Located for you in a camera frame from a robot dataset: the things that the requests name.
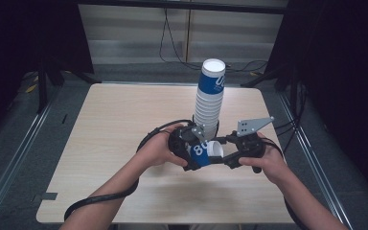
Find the metal frame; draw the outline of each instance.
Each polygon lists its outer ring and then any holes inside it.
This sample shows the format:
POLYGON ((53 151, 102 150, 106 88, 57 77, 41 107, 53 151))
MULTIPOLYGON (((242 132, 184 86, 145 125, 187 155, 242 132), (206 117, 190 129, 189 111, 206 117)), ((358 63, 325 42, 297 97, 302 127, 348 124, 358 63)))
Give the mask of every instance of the metal frame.
POLYGON ((213 12, 254 12, 269 14, 294 14, 310 15, 307 10, 296 10, 277 7, 247 6, 234 4, 215 4, 202 2, 184 2, 184 1, 162 1, 162 0, 40 0, 40 2, 73 3, 83 5, 102 5, 102 6, 120 6, 120 7, 139 7, 139 8, 165 8, 181 10, 200 10, 213 12))
POLYGON ((335 217, 337 217, 345 226, 349 229, 353 230, 353 226, 351 222, 349 222, 348 216, 343 208, 342 203, 339 201, 339 198, 336 196, 333 186, 331 185, 328 177, 325 175, 324 170, 321 167, 321 164, 316 158, 316 154, 312 149, 311 143, 304 132, 304 130, 300 126, 296 126, 294 122, 294 116, 292 115, 290 109, 290 103, 288 98, 286 97, 285 92, 278 93, 280 100, 282 102, 283 108, 286 111, 288 119, 291 121, 293 125, 293 129, 295 131, 295 135, 298 139, 298 142, 303 149, 304 154, 307 157, 307 160, 310 164, 312 172, 315 176, 316 181, 318 182, 319 188, 321 189, 322 195, 325 197, 328 206, 331 209, 331 212, 335 217))
POLYGON ((53 102, 56 100, 58 96, 60 87, 55 88, 55 92, 53 93, 52 99, 47 103, 45 107, 42 108, 42 111, 37 114, 34 118, 34 121, 23 138, 22 143, 18 147, 16 153, 14 154, 11 162, 5 169, 4 173, 0 177, 0 205, 7 194, 9 187, 14 181, 14 178, 17 175, 23 161, 25 160, 30 147, 32 146, 35 137, 37 136, 40 128, 43 126, 44 121, 46 120, 47 115, 49 114, 50 108, 52 107, 53 102))

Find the wooden table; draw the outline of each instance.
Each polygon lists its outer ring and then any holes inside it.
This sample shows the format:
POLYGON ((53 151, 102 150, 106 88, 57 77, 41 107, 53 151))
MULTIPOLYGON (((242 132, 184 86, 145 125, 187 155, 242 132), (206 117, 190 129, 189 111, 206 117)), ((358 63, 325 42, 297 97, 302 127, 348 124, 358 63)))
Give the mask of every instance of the wooden table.
MULTIPOLYGON (((191 119, 196 86, 94 84, 36 218, 63 222, 65 210, 86 198, 118 171, 135 153, 139 142, 155 127, 178 119, 191 119)), ((237 121, 268 117, 257 89, 224 91, 218 136, 230 134, 237 121)), ((261 132, 278 145, 272 124, 261 132)), ((226 153, 236 147, 223 146, 226 153)), ((139 187, 127 197, 113 222, 142 223, 262 223, 292 222, 282 194, 263 173, 250 167, 230 170, 211 165, 184 172, 167 163, 148 169, 139 187)))

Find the forearm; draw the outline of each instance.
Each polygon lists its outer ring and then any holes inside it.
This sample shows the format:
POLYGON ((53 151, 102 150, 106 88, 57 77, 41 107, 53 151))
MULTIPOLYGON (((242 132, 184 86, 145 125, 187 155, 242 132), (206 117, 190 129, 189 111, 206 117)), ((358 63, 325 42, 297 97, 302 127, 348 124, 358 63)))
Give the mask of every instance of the forearm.
POLYGON ((295 215, 309 229, 346 229, 307 189, 307 187, 289 171, 284 179, 276 183, 285 196, 295 215))
MULTIPOLYGON (((118 172, 91 196, 116 194, 128 189, 146 170, 139 156, 131 158, 118 172)), ((107 229, 124 199, 115 199, 83 206, 74 211, 61 229, 107 229)))

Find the small label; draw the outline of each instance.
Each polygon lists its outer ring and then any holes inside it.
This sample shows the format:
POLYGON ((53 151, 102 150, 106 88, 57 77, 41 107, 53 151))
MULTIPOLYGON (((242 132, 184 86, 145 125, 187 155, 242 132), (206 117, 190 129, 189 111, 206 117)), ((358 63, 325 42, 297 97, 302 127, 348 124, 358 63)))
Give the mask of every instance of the small label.
POLYGON ((208 158, 206 142, 203 142, 202 144, 196 146, 191 146, 190 155, 191 158, 195 160, 200 167, 204 167, 211 164, 208 158))
POLYGON ((199 76, 198 87, 206 94, 218 94, 223 91, 225 85, 225 76, 219 78, 210 78, 203 73, 199 76))

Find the blue paper cup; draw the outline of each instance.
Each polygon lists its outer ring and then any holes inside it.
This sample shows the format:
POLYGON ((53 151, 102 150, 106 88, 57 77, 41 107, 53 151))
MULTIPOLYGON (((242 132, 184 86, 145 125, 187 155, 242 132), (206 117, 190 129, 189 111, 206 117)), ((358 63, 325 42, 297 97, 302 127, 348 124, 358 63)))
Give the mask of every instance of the blue paper cup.
POLYGON ((195 122, 205 125, 205 138, 215 137, 225 85, 225 63, 207 59, 202 64, 196 92, 195 122))
POLYGON ((208 156, 223 157, 222 145, 217 141, 203 142, 199 145, 189 147, 187 151, 200 167, 211 164, 208 156))
POLYGON ((219 59, 207 59, 199 75, 198 94, 203 99, 216 100, 222 97, 225 85, 225 63, 219 59))

